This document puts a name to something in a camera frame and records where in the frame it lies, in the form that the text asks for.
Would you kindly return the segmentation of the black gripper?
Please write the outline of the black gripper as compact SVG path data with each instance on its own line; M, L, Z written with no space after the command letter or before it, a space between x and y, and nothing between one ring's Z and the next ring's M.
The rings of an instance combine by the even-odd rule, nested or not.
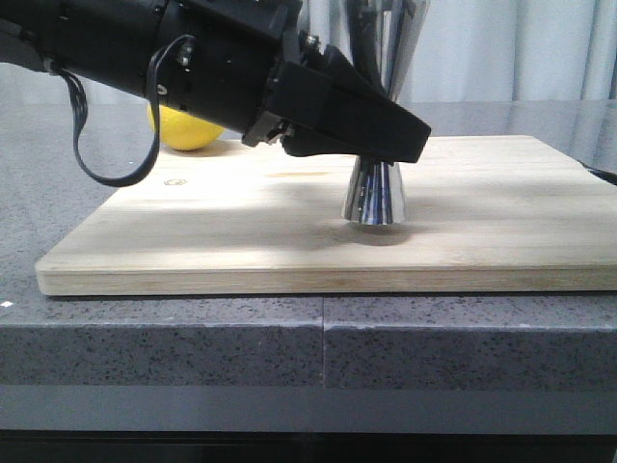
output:
M251 147L282 138L296 157L356 154L415 163L430 126L385 97L335 46L298 31L299 1L153 1L145 92L156 141L163 107L230 128Z

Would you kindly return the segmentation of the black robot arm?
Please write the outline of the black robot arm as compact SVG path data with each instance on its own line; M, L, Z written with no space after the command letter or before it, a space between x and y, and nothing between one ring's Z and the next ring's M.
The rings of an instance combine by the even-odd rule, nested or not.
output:
M5 1L1 59L62 68L293 156L414 163L429 126L298 29L298 1Z

